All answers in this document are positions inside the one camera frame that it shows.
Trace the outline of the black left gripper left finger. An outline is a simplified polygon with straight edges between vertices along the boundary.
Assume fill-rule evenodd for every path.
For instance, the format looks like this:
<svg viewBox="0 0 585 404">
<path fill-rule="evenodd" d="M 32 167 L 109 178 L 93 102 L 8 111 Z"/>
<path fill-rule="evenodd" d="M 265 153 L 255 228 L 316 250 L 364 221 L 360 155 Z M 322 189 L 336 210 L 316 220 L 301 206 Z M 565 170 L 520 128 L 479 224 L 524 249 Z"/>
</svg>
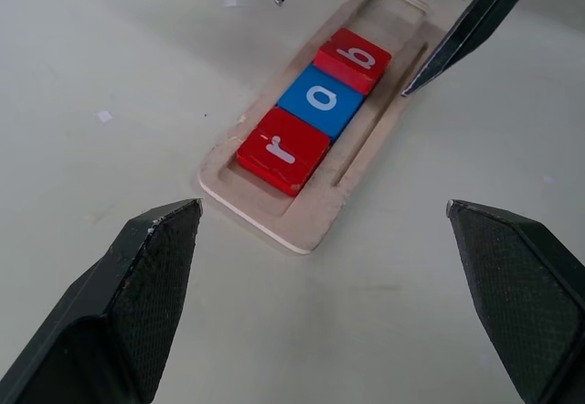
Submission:
<svg viewBox="0 0 585 404">
<path fill-rule="evenodd" d="M 151 403 L 186 298 L 203 209 L 186 199 L 129 219 L 1 380 L 4 403 Z"/>
</svg>

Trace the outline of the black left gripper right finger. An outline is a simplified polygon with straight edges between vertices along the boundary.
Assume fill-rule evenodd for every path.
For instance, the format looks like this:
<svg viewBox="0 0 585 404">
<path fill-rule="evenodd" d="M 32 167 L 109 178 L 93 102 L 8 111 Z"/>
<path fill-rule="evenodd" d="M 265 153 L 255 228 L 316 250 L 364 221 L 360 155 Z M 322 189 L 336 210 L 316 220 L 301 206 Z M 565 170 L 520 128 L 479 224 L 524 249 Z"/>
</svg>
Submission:
<svg viewBox="0 0 585 404">
<path fill-rule="evenodd" d="M 525 403 L 584 400 L 584 266 L 543 224 L 448 203 L 475 311 Z"/>
</svg>

